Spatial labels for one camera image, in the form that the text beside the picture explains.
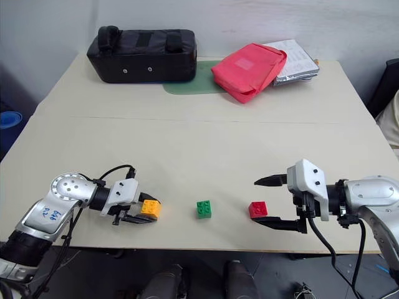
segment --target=pink pouch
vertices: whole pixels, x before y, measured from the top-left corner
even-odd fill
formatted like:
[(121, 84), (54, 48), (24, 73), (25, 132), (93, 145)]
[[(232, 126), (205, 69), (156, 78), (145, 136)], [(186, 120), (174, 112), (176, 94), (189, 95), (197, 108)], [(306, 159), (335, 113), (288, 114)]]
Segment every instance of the pink pouch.
[(212, 68), (214, 81), (237, 101), (246, 103), (264, 90), (287, 60), (284, 51), (249, 44)]

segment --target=black case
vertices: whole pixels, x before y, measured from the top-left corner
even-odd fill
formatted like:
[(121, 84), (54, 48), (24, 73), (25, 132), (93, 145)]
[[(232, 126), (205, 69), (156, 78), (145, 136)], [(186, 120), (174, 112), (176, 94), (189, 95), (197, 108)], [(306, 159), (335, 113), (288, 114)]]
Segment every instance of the black case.
[(190, 30), (99, 29), (87, 57), (107, 83), (188, 81), (196, 70), (196, 44)]

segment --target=gray floor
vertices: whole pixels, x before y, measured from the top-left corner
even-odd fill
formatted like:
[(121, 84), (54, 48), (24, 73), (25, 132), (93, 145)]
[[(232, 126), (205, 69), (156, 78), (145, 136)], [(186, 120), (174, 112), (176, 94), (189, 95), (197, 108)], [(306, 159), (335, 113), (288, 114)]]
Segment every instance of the gray floor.
[[(40, 282), (55, 258), (57, 249), (49, 251), (32, 289)], [(71, 249), (69, 257), (77, 251)], [(180, 263), (188, 267), (192, 286), (190, 298), (222, 298), (222, 272), (225, 261), (243, 261), (254, 275), (262, 298), (293, 298), (292, 289), (305, 282), (317, 299), (355, 298), (351, 289), (333, 270), (329, 257), (292, 260), (286, 254), (249, 252), (210, 252), (186, 250), (127, 250), (120, 259), (101, 252), (83, 250), (51, 280), (50, 291), (41, 298), (113, 299), (117, 290), (141, 290), (151, 276), (162, 267)], [(355, 255), (341, 255), (338, 266), (351, 277)], [(389, 274), (376, 265), (387, 268), (378, 255), (365, 255), (358, 277), (358, 290), (368, 298), (380, 298), (396, 288)], [(399, 298), (396, 294), (390, 298)]]

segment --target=white wall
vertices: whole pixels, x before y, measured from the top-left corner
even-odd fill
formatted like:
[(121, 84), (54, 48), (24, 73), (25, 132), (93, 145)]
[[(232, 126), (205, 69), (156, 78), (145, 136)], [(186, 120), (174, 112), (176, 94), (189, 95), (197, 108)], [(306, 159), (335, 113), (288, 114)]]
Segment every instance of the white wall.
[(399, 57), (398, 0), (0, 2), (1, 67), (36, 103), (103, 25), (191, 29), (203, 56), (295, 38), (314, 58), (339, 60), (365, 102), (385, 61)]

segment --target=white table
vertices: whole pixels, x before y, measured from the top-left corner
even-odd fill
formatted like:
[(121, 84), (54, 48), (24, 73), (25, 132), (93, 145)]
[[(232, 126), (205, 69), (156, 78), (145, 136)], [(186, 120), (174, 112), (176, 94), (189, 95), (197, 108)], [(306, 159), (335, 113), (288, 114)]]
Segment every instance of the white table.
[[(268, 229), (248, 216), (251, 201), (265, 200), (270, 216), (296, 219), (286, 187), (253, 182), (301, 158), (331, 184), (371, 174), (399, 179), (396, 157), (339, 64), (320, 67), (311, 82), (270, 88), (242, 105), (227, 94), (176, 96), (161, 85), (102, 83), (78, 56), (1, 163), (1, 240), (58, 174), (98, 177), (129, 163), (143, 192), (162, 202), (160, 220), (113, 226), (110, 216), (87, 209), (73, 246), (326, 252), (311, 232)], [(211, 219), (195, 216), (202, 200), (211, 201)], [(358, 250), (358, 227), (342, 229), (334, 217), (317, 225), (336, 251)], [(370, 230), (365, 250), (378, 251)]]

